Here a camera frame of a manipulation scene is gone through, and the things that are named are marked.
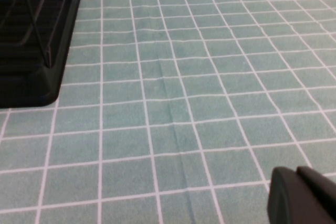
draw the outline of mint green fabric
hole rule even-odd
[[[57,101],[0,110],[0,223],[268,223],[336,178],[336,0],[81,0]]]

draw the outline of black dish rack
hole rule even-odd
[[[59,93],[80,0],[0,0],[0,108]]]

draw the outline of floor mat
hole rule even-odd
[[[59,99],[0,111],[0,223],[267,223],[336,180],[336,0],[82,0]]]

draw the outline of white grid line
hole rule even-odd
[[[209,29],[209,28],[227,28],[226,26],[223,26],[223,27],[202,27],[200,28],[201,30],[202,29]],[[197,30],[196,28],[181,28],[181,29],[174,29],[174,30]],[[137,31],[165,31],[164,29],[139,29]],[[104,31],[103,33],[104,34],[129,34],[129,33],[132,33],[133,31]],[[74,32],[74,34],[101,34],[100,31],[81,31],[81,32]],[[336,32],[328,32],[326,31],[326,33],[309,33],[309,34],[301,34],[303,36],[312,36],[312,35],[325,35],[325,34],[328,34],[329,36],[331,36],[332,34],[336,34]],[[286,34],[286,35],[272,35],[272,36],[269,36],[270,38],[283,38],[283,37],[296,37],[297,34]],[[237,38],[237,40],[249,40],[249,39],[263,39],[265,38],[264,36],[254,36],[254,37],[241,37],[241,38]],[[172,40],[173,42],[185,42],[185,41],[203,41],[201,39],[186,39],[186,40],[176,40],[176,39],[173,39]],[[234,39],[232,38],[227,38],[227,39],[204,39],[204,41],[234,41]]]
[[[333,177],[336,173],[326,173],[323,174],[327,177]],[[225,189],[225,188],[234,188],[234,187],[244,187],[244,186],[258,186],[263,185],[263,181],[254,181],[254,182],[242,182],[242,183],[234,183],[234,184],[222,184],[222,185],[215,185],[215,189]],[[203,187],[188,187],[184,189],[177,189],[177,190],[169,190],[169,191],[161,191],[159,195],[171,195],[171,194],[179,194],[185,193],[189,191],[202,191],[202,190],[210,190],[211,187],[203,186]],[[102,202],[112,202],[118,200],[126,200],[126,199],[139,199],[139,198],[146,198],[146,197],[154,197],[156,193],[147,193],[147,194],[139,194],[139,195],[128,195],[128,196],[119,196],[119,197],[112,197],[112,198],[103,198]],[[64,208],[64,207],[73,207],[73,206],[83,206],[89,204],[97,204],[99,201],[97,199],[92,200],[85,200],[85,201],[76,201],[76,202],[66,202],[60,204],[52,204],[52,205],[44,205],[42,209],[55,209],[55,208]],[[38,207],[22,207],[22,208],[13,208],[13,209],[3,209],[0,210],[0,215],[3,214],[10,214],[15,212],[27,212],[27,211],[35,211],[38,210]]]
[[[217,93],[209,93],[209,94],[196,94],[196,95],[188,95],[188,98],[199,98],[199,97],[234,97],[234,96],[240,96],[240,95],[253,95],[253,94],[265,94],[265,93],[281,93],[281,92],[290,92],[290,91],[305,91],[307,90],[320,90],[320,89],[335,89],[336,86],[317,86],[317,87],[311,87],[311,88],[289,88],[289,89],[274,89],[274,90],[263,90],[263,91],[249,91],[249,92],[238,92],[238,93],[228,93],[228,94],[217,94]],[[183,100],[184,97],[175,97],[175,98],[157,98],[157,99],[146,99],[148,102],[166,102],[166,101],[174,101],[174,100]],[[143,102],[143,100],[130,100],[130,101],[124,101],[124,102],[110,102],[110,103],[103,103],[103,106],[109,106],[109,105],[120,105],[120,104],[130,104],[130,103],[140,103]],[[100,104],[88,104],[88,105],[72,105],[72,106],[59,106],[58,110],[64,110],[64,109],[78,109],[78,108],[94,108],[99,107]],[[42,112],[42,111],[52,111],[54,108],[33,108],[33,109],[27,109],[27,110],[12,110],[12,114],[15,113],[26,113],[26,112]]]
[[[100,0],[101,11],[100,11],[100,94],[99,94],[99,165],[98,165],[98,209],[97,209],[97,224],[101,224],[102,215],[102,159],[103,159],[103,0]]]
[[[322,138],[322,139],[315,139],[315,140],[304,140],[299,141],[300,145],[307,145],[307,144],[315,144],[315,143],[328,143],[328,142],[336,142],[336,137],[334,138]],[[274,144],[258,144],[258,145],[251,145],[252,149],[260,149],[260,148],[273,148],[273,147],[281,147],[281,146],[293,146],[296,145],[295,142],[281,142],[281,143],[274,143]],[[215,152],[229,152],[229,151],[241,151],[241,150],[249,150],[248,146],[236,146],[236,147],[222,147],[222,148],[215,148],[215,149],[204,149],[203,152],[205,153],[215,153]],[[156,157],[168,157],[168,156],[179,156],[179,155],[190,155],[190,154],[200,154],[200,150],[192,150],[192,151],[185,151],[185,152],[172,152],[172,153],[158,153],[154,154],[153,156]],[[142,159],[151,158],[151,155],[143,155],[143,156],[132,156],[132,157],[124,157],[124,158],[113,158],[113,159],[103,159],[101,162],[103,164],[110,164],[110,163],[119,163],[119,162],[127,162],[127,161],[137,161]],[[78,167],[78,166],[90,166],[90,165],[99,165],[100,161],[88,161],[88,162],[81,162],[81,163],[69,163],[69,164],[59,164],[59,165],[49,165],[47,167],[48,170],[50,169],[62,169],[62,168],[71,168],[71,167]],[[16,169],[8,169],[8,170],[0,170],[1,174],[11,174],[11,173],[24,173],[24,172],[35,172],[38,170],[44,170],[44,166],[36,166],[31,168],[16,168]]]
[[[160,8],[160,14],[161,14],[161,17],[162,17],[163,25],[164,25],[164,28],[166,30],[166,34],[168,36],[168,39],[170,41],[170,47],[171,47],[171,51],[172,51],[173,58],[174,58],[176,72],[177,72],[177,75],[179,76],[181,88],[182,88],[183,95],[185,97],[185,101],[186,101],[186,104],[187,104],[188,114],[189,114],[189,117],[190,117],[190,120],[191,120],[191,123],[192,123],[193,131],[194,131],[195,136],[196,136],[197,145],[198,145],[199,150],[201,151],[201,158],[202,158],[205,174],[206,174],[206,177],[207,177],[207,181],[208,181],[208,184],[211,188],[210,190],[211,190],[212,198],[213,198],[214,205],[215,205],[215,208],[216,208],[216,212],[217,212],[217,215],[218,215],[219,223],[224,224],[223,215],[222,215],[222,212],[220,211],[220,207],[219,207],[219,203],[218,203],[218,200],[217,200],[214,185],[213,185],[213,182],[212,182],[212,179],[211,179],[210,171],[209,171],[209,168],[207,166],[206,158],[205,158],[205,155],[204,155],[204,152],[203,152],[203,147],[202,147],[202,143],[201,143],[201,140],[200,140],[200,136],[198,135],[198,131],[196,129],[196,124],[194,123],[194,117],[193,117],[193,113],[192,113],[192,110],[191,110],[191,106],[190,106],[189,100],[187,98],[187,93],[186,93],[186,90],[185,90],[185,86],[184,86],[184,83],[183,83],[183,80],[182,80],[182,77],[181,77],[179,66],[178,66],[177,61],[176,61],[176,55],[175,55],[175,50],[174,50],[174,47],[173,47],[173,43],[171,41],[170,34],[167,30],[167,25],[166,25],[166,22],[164,20],[162,9],[161,9],[161,7],[159,7],[159,8]]]
[[[129,1],[130,1],[130,5],[131,5],[132,25],[133,25],[133,32],[134,32],[134,39],[135,39],[135,48],[136,48],[136,51],[137,51],[136,56],[137,56],[137,59],[138,59],[138,68],[139,68],[139,76],[140,76],[140,83],[141,83],[141,93],[142,93],[142,99],[143,99],[143,107],[144,107],[144,114],[145,114],[145,121],[146,121],[148,144],[149,144],[149,150],[150,150],[150,154],[151,154],[153,183],[154,183],[154,190],[155,190],[155,197],[156,197],[156,207],[158,208],[157,209],[158,210],[157,215],[159,217],[159,223],[163,224],[161,200],[160,200],[160,195],[159,195],[159,183],[157,181],[157,175],[156,175],[156,167],[155,167],[155,159],[154,159],[154,150],[153,150],[151,129],[150,129],[150,124],[149,124],[145,88],[144,88],[143,79],[142,79],[142,70],[141,70],[141,63],[140,63],[140,54],[139,54],[139,47],[138,47],[137,32],[135,30],[135,21],[134,21],[134,14],[133,14],[133,8],[132,8],[132,1],[131,0],[129,0]]]
[[[43,175],[42,175],[41,188],[40,188],[38,203],[37,203],[37,212],[36,212],[36,217],[35,217],[35,224],[39,224],[39,222],[40,222],[41,210],[42,210],[42,205],[43,205],[43,197],[44,197],[44,192],[45,192],[45,188],[46,188],[46,181],[47,181],[49,158],[50,158],[50,152],[51,152],[51,146],[52,146],[52,139],[54,137],[54,131],[55,131],[58,103],[59,103],[59,99],[56,100],[55,108],[54,108],[54,112],[53,112],[53,117],[51,119],[50,135],[49,135],[47,152],[46,152],[46,157],[45,157],[45,164],[44,164],[44,167],[43,167]]]

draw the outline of green grid-patterned mat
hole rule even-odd
[[[335,180],[335,8],[81,0],[59,99],[0,111],[0,223],[267,223],[273,167]]]

